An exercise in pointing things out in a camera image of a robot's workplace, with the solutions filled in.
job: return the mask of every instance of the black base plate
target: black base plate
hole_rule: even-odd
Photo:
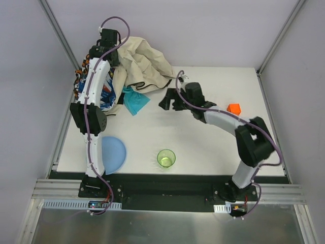
[[[113,193],[114,202],[122,203],[122,209],[153,211],[214,212],[213,205],[222,205],[224,200],[218,197],[221,189],[230,177],[218,176],[177,176],[165,175],[106,175]],[[237,201],[256,201],[255,186],[237,196]],[[106,198],[107,189],[96,191],[81,183],[79,197]]]

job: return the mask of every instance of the blue object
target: blue object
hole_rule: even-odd
[[[113,136],[102,138],[103,164],[106,174],[115,173],[124,164],[126,148],[124,143]]]
[[[122,92],[125,93],[124,105],[133,116],[150,101],[148,97],[134,91],[131,87],[124,87]]]

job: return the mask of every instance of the teal plastic bag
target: teal plastic bag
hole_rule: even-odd
[[[148,97],[134,91],[131,87],[124,87],[122,92],[125,93],[124,105],[133,116],[150,101]]]

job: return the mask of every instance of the beige cloth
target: beige cloth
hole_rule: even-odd
[[[176,77],[163,53],[150,47],[143,38],[130,37],[117,52],[121,65],[115,69],[113,76],[116,100],[123,85],[131,86],[139,93],[147,93],[165,88],[169,80]]]

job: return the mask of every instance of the cable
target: cable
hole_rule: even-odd
[[[106,20],[104,20],[104,22],[102,23],[101,25],[101,28],[104,26],[104,24],[111,20],[111,19],[119,19],[119,20],[122,20],[124,22],[124,24],[126,25],[127,27],[127,36],[126,38],[124,39],[123,42],[121,42],[120,44],[118,44],[117,46],[113,47],[112,49],[108,50],[107,52],[105,52],[96,62],[92,72],[91,72],[91,76],[90,76],[90,79],[89,79],[89,83],[88,83],[88,87],[87,87],[87,90],[86,90],[86,94],[85,94],[85,102],[84,102],[84,107],[83,107],[83,113],[84,113],[84,116],[85,116],[85,122],[86,122],[86,129],[87,129],[87,140],[88,140],[88,159],[89,159],[89,163],[90,163],[90,166],[91,166],[91,169],[93,170],[93,172],[95,173],[95,175],[101,179],[105,185],[108,187],[108,189],[110,190],[111,192],[111,196],[112,196],[112,200],[110,201],[110,203],[107,205],[107,207],[105,207],[102,211],[100,212],[92,212],[92,214],[94,215],[101,215],[102,213],[106,212],[106,210],[111,206],[113,200],[114,200],[114,193],[113,193],[113,190],[111,188],[111,186],[108,184],[108,182],[106,180],[104,180],[98,173],[97,171],[95,170],[94,166],[93,166],[93,162],[91,161],[91,156],[90,156],[90,144],[91,144],[91,136],[90,136],[90,128],[89,128],[89,121],[88,121],[88,116],[87,116],[87,101],[88,101],[88,95],[89,95],[89,90],[90,90],[90,86],[91,86],[91,83],[92,83],[92,79],[94,77],[94,74],[96,72],[96,69],[97,69],[97,66],[99,65],[100,61],[103,60],[103,58],[113,52],[114,50],[118,49],[120,46],[122,46],[125,42],[127,42],[128,38],[130,37],[130,27],[128,25],[128,23],[122,19],[121,17],[118,17],[118,16],[112,16],[110,18],[107,18]]]
[[[257,183],[255,183],[255,182],[252,182],[252,185],[255,185],[255,186],[257,186],[258,187],[258,189],[259,189],[259,195],[258,195],[258,198],[257,198],[257,201],[256,201],[256,203],[254,204],[254,206],[247,212],[247,214],[245,214],[245,216],[246,215],[248,215],[250,212],[252,212],[253,210],[254,210],[254,208],[256,208],[256,206],[259,204],[259,201],[261,200],[261,196],[262,196],[262,187],[260,186],[260,184],[257,184]]]
[[[183,75],[183,74],[184,74],[184,71],[183,71],[183,70],[181,70],[181,71],[178,72],[178,74],[177,74],[177,76],[176,76],[176,82],[175,82],[175,83],[176,83],[176,92],[177,92],[177,94],[178,94],[179,97],[183,100],[183,102],[184,102],[185,104],[187,104],[188,106],[190,106],[190,107],[192,107],[192,108],[198,109],[198,110],[203,110],[203,111],[214,111],[214,112],[218,112],[218,113],[226,114],[226,115],[228,115],[228,116],[230,116],[230,117],[232,117],[232,118],[237,119],[238,121],[240,121],[240,122],[242,122],[242,123],[244,123],[244,124],[246,124],[246,125],[249,125],[249,126],[253,127],[254,129],[257,129],[258,131],[260,131],[260,132],[261,132],[261,133],[262,133],[262,134],[267,138],[267,140],[271,143],[271,145],[274,147],[274,149],[275,149],[276,152],[278,153],[278,156],[279,156],[279,159],[280,159],[280,160],[279,160],[279,163],[277,163],[277,164],[269,164],[269,163],[259,164],[259,166],[257,167],[255,173],[253,174],[252,178],[250,179],[251,182],[252,182],[252,185],[256,185],[256,186],[258,186],[258,188],[259,188],[259,196],[258,196],[258,199],[257,199],[255,205],[252,207],[252,209],[251,209],[250,211],[247,212],[247,214],[248,214],[248,213],[252,212],[252,210],[253,210],[253,209],[258,205],[258,203],[259,203],[259,201],[260,201],[260,199],[261,199],[261,195],[262,195],[262,188],[261,188],[261,186],[260,186],[259,184],[254,183],[254,181],[253,181],[254,177],[257,175],[259,169],[260,169],[262,166],[279,166],[279,165],[281,165],[282,162],[283,162],[283,155],[282,155],[282,152],[281,152],[280,148],[275,144],[275,142],[273,141],[273,139],[268,135],[268,133],[266,133],[266,132],[265,132],[263,129],[261,129],[260,127],[254,125],[254,124],[252,124],[252,123],[250,123],[250,122],[247,122],[246,120],[244,120],[244,119],[242,119],[242,118],[240,118],[240,117],[238,117],[238,116],[236,116],[236,115],[234,115],[233,113],[230,113],[230,112],[228,112],[228,111],[223,111],[223,110],[213,109],[213,108],[201,108],[201,107],[195,106],[195,105],[189,103],[188,101],[186,101],[186,99],[183,98],[183,96],[182,96],[182,94],[181,94],[181,92],[180,92],[180,90],[179,90],[179,88],[178,88],[178,82],[177,82],[177,81],[178,81],[178,78],[180,77],[180,75]]]

